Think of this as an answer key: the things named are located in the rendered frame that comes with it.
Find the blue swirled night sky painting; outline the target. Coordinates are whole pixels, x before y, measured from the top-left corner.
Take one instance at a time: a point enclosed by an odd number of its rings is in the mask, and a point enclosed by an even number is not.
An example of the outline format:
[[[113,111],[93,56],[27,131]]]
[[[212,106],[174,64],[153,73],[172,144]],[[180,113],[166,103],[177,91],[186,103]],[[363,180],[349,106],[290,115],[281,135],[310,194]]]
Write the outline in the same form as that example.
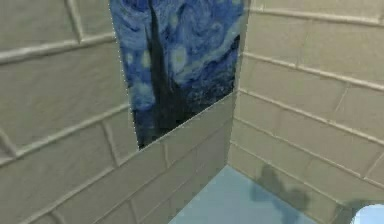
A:
[[[109,1],[139,148],[233,92],[245,1]]]

